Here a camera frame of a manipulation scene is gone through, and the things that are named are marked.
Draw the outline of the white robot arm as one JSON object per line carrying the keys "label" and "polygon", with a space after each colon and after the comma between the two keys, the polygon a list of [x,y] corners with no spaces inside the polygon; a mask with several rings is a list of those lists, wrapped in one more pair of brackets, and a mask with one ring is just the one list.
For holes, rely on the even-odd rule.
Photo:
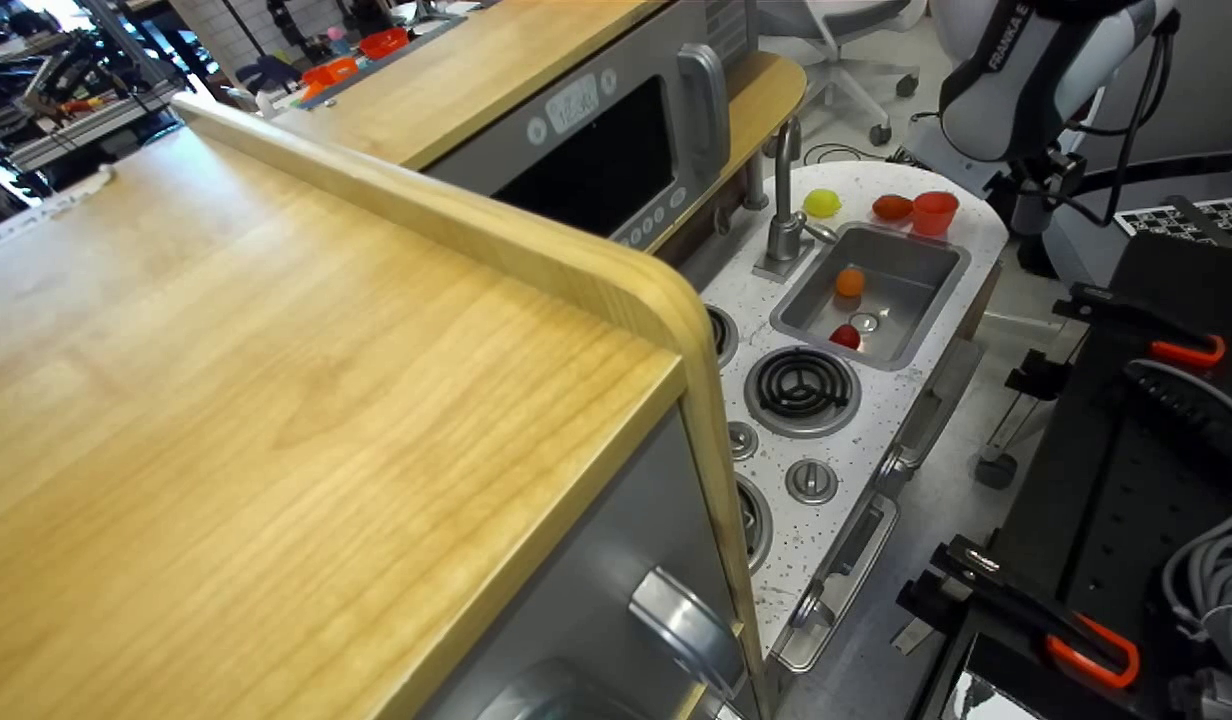
{"label": "white robot arm", "polygon": [[1178,0],[934,0],[954,59],[900,155],[984,195],[1016,259],[1110,282],[1125,215],[1232,187],[1232,82],[1178,66]]}

